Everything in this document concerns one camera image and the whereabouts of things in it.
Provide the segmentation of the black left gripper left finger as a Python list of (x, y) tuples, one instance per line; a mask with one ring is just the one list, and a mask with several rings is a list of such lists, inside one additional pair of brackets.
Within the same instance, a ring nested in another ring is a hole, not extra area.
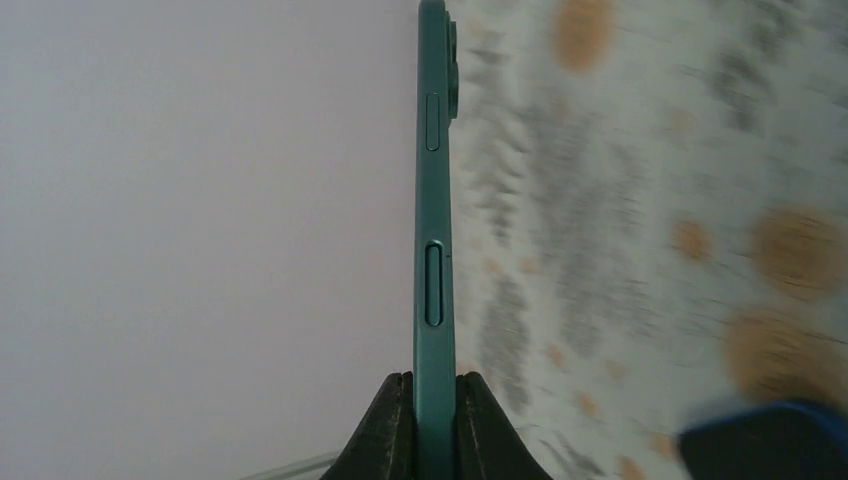
[(322, 480), (411, 480), (416, 452), (413, 374), (388, 375)]

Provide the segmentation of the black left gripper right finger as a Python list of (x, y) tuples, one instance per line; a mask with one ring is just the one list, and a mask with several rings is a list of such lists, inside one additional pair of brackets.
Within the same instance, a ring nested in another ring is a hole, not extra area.
[(478, 372), (456, 377), (456, 477), (550, 480)]

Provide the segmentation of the blue phone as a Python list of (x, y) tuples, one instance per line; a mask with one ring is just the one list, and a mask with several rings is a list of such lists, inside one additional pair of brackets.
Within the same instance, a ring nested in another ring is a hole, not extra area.
[(692, 479), (842, 480), (847, 417), (817, 402), (776, 401), (693, 425), (677, 449)]

